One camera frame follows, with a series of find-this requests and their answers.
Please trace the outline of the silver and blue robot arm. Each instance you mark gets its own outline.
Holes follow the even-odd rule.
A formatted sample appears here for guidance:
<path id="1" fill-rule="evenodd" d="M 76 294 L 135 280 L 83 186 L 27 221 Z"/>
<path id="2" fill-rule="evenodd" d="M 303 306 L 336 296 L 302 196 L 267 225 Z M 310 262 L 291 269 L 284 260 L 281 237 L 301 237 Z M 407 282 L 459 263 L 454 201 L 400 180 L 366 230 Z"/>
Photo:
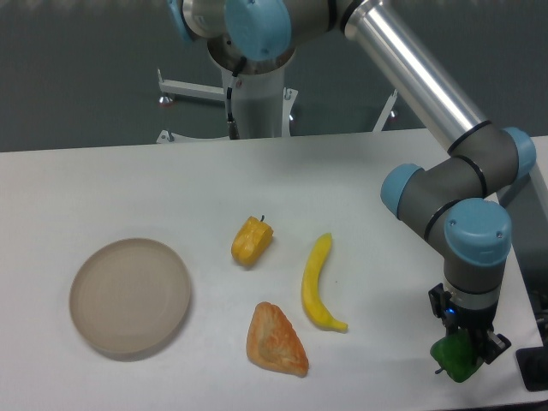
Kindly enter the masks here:
<path id="1" fill-rule="evenodd" d="M 490 196 L 535 165 L 526 133 L 494 126 L 385 1 L 170 1 L 168 10 L 179 36 L 205 39 L 226 73 L 232 140 L 282 135 L 283 89 L 266 77 L 283 71 L 296 46 L 334 29 L 359 44 L 449 156 L 430 170 L 401 165 L 381 187 L 392 214 L 444 257 L 433 313 L 449 335 L 465 335 L 473 363 L 509 348 L 493 320 L 512 223 Z"/>

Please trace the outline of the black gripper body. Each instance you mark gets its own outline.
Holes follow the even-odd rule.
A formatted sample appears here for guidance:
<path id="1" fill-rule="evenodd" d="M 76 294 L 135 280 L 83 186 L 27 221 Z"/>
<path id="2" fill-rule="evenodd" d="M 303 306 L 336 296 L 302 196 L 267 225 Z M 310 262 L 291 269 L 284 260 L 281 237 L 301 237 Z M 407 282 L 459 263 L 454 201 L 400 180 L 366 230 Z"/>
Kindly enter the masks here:
<path id="1" fill-rule="evenodd" d="M 501 287 L 484 294 L 470 294 L 453 285 L 440 283 L 428 291 L 433 315 L 446 329 L 492 331 Z"/>

